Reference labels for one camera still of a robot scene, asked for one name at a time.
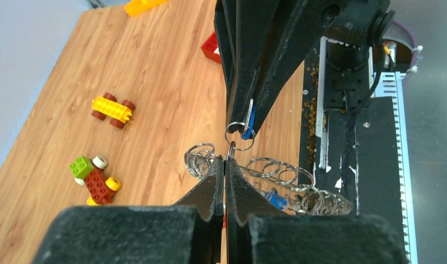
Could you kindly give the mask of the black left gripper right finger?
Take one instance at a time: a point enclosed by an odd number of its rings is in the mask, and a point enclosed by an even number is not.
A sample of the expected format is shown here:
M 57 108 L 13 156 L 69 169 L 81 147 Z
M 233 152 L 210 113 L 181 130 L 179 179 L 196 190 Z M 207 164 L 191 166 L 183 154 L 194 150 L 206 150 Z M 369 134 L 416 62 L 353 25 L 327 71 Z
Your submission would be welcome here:
M 296 216 L 259 194 L 235 159 L 226 162 L 229 263 L 407 263 L 404 244 L 382 218 Z

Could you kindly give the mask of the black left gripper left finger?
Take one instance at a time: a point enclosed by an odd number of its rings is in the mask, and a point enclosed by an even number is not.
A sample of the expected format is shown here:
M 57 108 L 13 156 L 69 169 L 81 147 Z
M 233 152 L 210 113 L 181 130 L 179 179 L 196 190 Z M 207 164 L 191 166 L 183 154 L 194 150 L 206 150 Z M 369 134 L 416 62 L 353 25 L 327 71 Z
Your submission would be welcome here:
M 219 263 L 224 162 L 170 206 L 73 206 L 51 223 L 33 263 Z

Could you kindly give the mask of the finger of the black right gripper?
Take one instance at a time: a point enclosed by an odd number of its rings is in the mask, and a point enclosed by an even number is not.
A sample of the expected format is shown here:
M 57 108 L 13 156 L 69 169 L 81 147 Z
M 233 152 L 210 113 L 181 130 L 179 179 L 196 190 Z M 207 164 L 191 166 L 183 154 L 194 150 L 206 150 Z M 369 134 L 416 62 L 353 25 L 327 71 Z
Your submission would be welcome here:
M 286 82 L 351 1 L 280 1 L 262 51 L 254 90 L 254 132 L 259 132 Z
M 279 91 L 263 90 L 263 50 L 279 1 L 216 1 L 214 29 L 226 83 L 225 123 L 243 122 L 250 100 L 260 126 Z

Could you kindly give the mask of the blue key tag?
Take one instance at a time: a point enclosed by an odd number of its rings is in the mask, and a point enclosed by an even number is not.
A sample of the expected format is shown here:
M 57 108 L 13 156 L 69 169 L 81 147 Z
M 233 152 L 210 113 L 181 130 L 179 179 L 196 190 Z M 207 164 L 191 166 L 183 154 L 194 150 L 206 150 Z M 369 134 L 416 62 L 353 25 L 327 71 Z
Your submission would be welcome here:
M 279 195 L 276 188 L 271 188 L 263 195 L 273 206 L 280 210 L 284 210 L 287 208 L 287 200 Z
M 255 122 L 255 114 L 256 114 L 255 104 L 254 104 L 254 100 L 252 98 L 252 99 L 250 99 L 249 109 L 247 111 L 247 115 L 245 118 L 243 133 L 241 134 L 241 138 L 243 140 L 248 140 L 251 138 L 253 125 Z

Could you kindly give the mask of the red window brick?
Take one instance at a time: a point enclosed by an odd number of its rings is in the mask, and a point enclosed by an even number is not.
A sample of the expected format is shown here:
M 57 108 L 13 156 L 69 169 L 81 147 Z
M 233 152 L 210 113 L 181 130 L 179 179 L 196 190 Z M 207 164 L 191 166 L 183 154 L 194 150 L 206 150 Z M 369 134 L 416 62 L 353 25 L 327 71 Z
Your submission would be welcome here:
M 206 58 L 219 64 L 222 63 L 215 31 L 201 45 L 201 50 Z

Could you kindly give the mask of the yellow triangular brick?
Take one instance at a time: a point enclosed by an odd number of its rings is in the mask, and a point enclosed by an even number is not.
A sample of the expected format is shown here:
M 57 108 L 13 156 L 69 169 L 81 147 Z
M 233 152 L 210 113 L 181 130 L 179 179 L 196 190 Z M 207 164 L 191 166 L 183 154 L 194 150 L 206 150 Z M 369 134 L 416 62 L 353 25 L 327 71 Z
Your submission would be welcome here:
M 125 5 L 124 10 L 129 16 L 133 17 L 167 1 L 168 0 L 131 0 Z

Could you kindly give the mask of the red yellow toy brick car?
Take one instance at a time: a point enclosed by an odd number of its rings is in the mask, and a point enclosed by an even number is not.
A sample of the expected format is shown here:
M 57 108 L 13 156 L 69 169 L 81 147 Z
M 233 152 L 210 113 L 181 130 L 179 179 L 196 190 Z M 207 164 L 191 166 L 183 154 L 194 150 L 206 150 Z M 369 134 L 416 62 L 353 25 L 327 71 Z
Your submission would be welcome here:
M 69 165 L 75 182 L 89 191 L 90 196 L 86 201 L 89 206 L 111 204 L 122 187 L 117 178 L 105 175 L 104 169 L 107 166 L 108 161 L 102 156 L 79 156 Z

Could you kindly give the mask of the yellow brown toy brick car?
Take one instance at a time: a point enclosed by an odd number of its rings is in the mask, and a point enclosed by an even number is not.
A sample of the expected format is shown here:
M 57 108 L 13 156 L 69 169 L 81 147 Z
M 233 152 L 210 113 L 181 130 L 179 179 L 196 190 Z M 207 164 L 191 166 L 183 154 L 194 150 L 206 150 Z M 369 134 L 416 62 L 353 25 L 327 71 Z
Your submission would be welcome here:
M 105 93 L 103 96 L 97 96 L 91 101 L 91 109 L 93 117 L 99 120 L 105 120 L 109 117 L 110 125 L 123 129 L 133 116 L 136 106 L 128 100 L 118 102 L 117 98 L 111 93 Z

